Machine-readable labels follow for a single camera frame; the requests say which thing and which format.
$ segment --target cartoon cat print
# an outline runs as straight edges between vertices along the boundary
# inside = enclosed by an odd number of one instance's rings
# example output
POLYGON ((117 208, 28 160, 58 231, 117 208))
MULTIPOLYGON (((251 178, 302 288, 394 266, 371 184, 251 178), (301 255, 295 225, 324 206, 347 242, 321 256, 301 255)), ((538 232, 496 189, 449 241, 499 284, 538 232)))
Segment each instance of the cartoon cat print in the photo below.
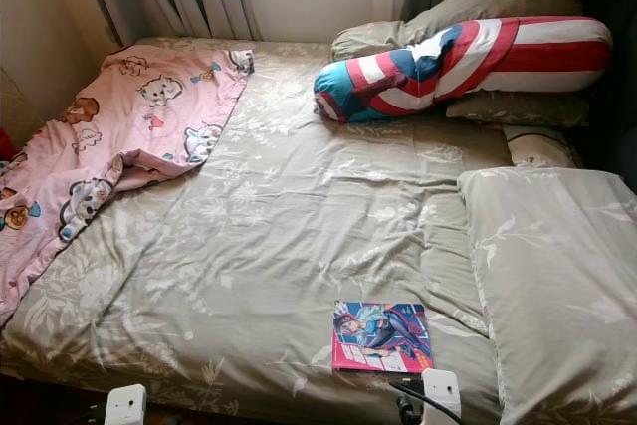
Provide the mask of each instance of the cartoon cat print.
POLYGON ((11 161, 0 161, 0 176, 8 173, 9 171, 13 171, 27 159, 27 153, 25 153, 24 151, 20 151, 18 154, 11 158, 11 161))
POLYGON ((122 75, 131 75, 139 77, 139 74, 148 68, 148 60, 144 57, 132 55, 123 60, 123 65, 119 67, 122 75))
POLYGON ((71 147, 75 154, 79 154, 80 151, 86 150, 88 146, 95 146, 100 141, 102 141, 102 134, 99 131, 84 128, 78 134, 78 141, 71 143, 71 147))
POLYGON ((252 50, 232 50, 229 54, 230 61, 235 64, 239 72, 252 74, 255 71, 252 50))
POLYGON ((75 238, 93 219, 111 192, 112 184, 105 179, 93 178, 73 183, 69 189, 71 199, 60 210, 60 239, 68 243, 75 238))
POLYGON ((212 148, 219 140, 223 127, 218 124, 207 124, 199 129, 186 128, 185 148, 188 153, 186 161, 201 163, 208 159, 212 148))
POLYGON ((170 77, 160 75, 148 81, 137 91, 150 102, 150 107, 166 106, 169 100, 181 95, 183 86, 170 77))
POLYGON ((79 97, 71 107, 62 113, 62 123, 77 124, 81 121, 91 121, 100 112, 100 104, 94 98, 79 97))

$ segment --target green pillow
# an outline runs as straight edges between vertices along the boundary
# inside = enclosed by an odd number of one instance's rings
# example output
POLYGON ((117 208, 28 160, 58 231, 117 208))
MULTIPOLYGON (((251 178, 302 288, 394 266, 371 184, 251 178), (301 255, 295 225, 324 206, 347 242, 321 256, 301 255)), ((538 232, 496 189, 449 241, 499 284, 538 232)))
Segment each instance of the green pillow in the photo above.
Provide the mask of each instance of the green pillow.
POLYGON ((465 20, 581 15, 579 0, 443 0, 409 22, 374 22, 343 30, 331 47, 333 60, 379 54, 422 42, 465 20))
POLYGON ((588 100, 577 94, 475 92, 447 103, 447 117, 531 126, 580 126, 588 100))

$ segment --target cartoon bear print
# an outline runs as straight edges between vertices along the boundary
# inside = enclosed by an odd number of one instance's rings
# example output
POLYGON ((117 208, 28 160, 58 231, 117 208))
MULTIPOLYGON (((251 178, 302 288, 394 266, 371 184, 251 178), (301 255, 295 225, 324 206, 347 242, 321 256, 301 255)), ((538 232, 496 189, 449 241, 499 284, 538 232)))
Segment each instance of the cartoon bear print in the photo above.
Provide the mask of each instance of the cartoon bear print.
POLYGON ((26 206, 11 208, 4 216, 5 224, 15 230, 22 229, 27 224, 27 219, 29 219, 29 208, 26 206))
POLYGON ((203 74, 196 75, 194 77, 190 77, 190 82, 196 84, 197 82, 214 82, 215 81, 215 72, 221 72, 221 66, 217 62, 213 62, 210 66, 210 70, 207 70, 203 74))
POLYGON ((219 140, 223 127, 218 124, 207 124, 199 129, 186 128, 185 148, 188 153, 186 161, 189 163, 201 163, 205 161, 212 148, 219 140))
POLYGON ((147 59, 145 59, 144 57, 138 57, 137 55, 132 55, 130 57, 126 57, 123 60, 123 65, 119 66, 119 71, 122 75, 139 77, 139 74, 141 74, 141 72, 145 71, 147 68, 147 59))
POLYGON ((105 179, 89 179, 71 185, 71 199, 60 210, 58 235, 65 243, 75 238, 96 215, 98 209, 112 193, 112 184, 105 179))
POLYGON ((0 200, 10 198, 11 196, 14 196, 16 193, 17 191, 15 189, 6 188, 6 187, 2 188, 2 191, 0 191, 0 200))
POLYGON ((100 112, 100 104, 94 98, 79 97, 71 107, 62 113, 60 121, 68 124, 78 124, 81 121, 91 121, 100 112))
POLYGON ((166 106, 169 100, 181 95, 183 86, 170 77, 160 75, 158 78, 148 81, 137 91, 150 102, 150 107, 166 106))

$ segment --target pillow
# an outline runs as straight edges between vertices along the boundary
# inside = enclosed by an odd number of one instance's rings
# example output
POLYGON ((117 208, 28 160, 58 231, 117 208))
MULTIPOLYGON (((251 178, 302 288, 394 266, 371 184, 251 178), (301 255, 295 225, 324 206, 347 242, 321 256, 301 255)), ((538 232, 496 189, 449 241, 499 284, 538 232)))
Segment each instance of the pillow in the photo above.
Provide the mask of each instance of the pillow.
POLYGON ((588 100, 575 94, 475 92, 449 101, 447 117, 570 128, 586 121, 588 100))
POLYGON ((579 0, 443 0, 409 22, 375 22, 343 30, 331 48, 334 60, 353 59, 422 42, 457 22, 502 17, 581 15, 579 0))
POLYGON ((534 168, 577 168, 579 156, 566 137, 552 129, 536 126, 502 128, 515 166, 534 168))
POLYGON ((405 49, 334 62, 315 81, 339 121, 413 114, 467 92, 574 92, 608 65, 610 32, 587 17, 469 20, 405 49))
POLYGON ((586 169, 482 169, 458 186, 500 424, 637 423, 637 196, 586 169))

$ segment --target cartoon print blanket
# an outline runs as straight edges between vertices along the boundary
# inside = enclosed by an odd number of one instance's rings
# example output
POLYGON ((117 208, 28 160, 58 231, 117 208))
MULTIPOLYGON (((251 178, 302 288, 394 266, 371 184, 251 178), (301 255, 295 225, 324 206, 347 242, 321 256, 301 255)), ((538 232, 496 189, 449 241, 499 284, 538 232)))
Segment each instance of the cartoon print blanket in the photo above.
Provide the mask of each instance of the cartoon print blanket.
POLYGON ((454 24, 405 49, 327 65, 320 113, 338 121, 413 114, 477 90, 575 92, 610 61, 609 30, 587 17, 514 17, 454 24))
POLYGON ((130 47, 0 164, 0 325, 107 200, 207 159, 252 66, 251 51, 130 47))

